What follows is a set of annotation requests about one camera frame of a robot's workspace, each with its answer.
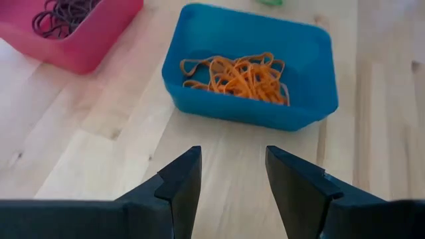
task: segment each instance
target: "blue plastic bin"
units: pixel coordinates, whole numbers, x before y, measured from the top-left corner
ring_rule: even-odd
[[[185,58],[228,58],[271,52],[286,62],[281,82],[291,106],[184,88]],[[162,69],[165,87],[182,112],[296,131],[338,108],[330,36],[318,27],[199,3],[183,7]],[[208,70],[194,80],[209,81]]]

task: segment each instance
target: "pink plastic bin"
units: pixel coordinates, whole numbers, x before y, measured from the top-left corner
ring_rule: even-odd
[[[33,17],[44,10],[44,2],[0,0],[0,37],[23,54],[77,74],[99,65],[143,7],[143,0],[101,0],[69,37],[56,40],[38,36],[31,25]]]

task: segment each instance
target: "wooden table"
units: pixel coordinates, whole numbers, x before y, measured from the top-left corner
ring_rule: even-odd
[[[296,133],[180,112],[161,67],[187,1],[146,0],[88,76],[0,42],[0,197],[114,199],[201,145],[193,238],[285,238],[264,167],[277,145],[384,199],[425,198],[423,1],[203,2],[328,30],[339,109]]]

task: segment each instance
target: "rubber band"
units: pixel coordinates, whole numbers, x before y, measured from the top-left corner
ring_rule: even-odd
[[[186,71],[186,63],[195,63],[195,65]],[[209,68],[208,84],[188,79],[183,82],[184,87],[290,106],[288,87],[280,82],[285,62],[274,59],[274,55],[270,52],[244,56],[235,60],[212,56],[200,60],[180,61],[181,72],[188,78],[191,78],[201,66]]]
[[[34,16],[33,30],[44,38],[71,35],[101,0],[46,0],[44,11]],[[48,17],[45,26],[43,20]]]

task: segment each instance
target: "green object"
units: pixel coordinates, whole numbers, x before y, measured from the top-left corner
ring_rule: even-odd
[[[258,0],[258,1],[267,5],[273,5],[273,6],[280,6],[284,3],[283,0]]]

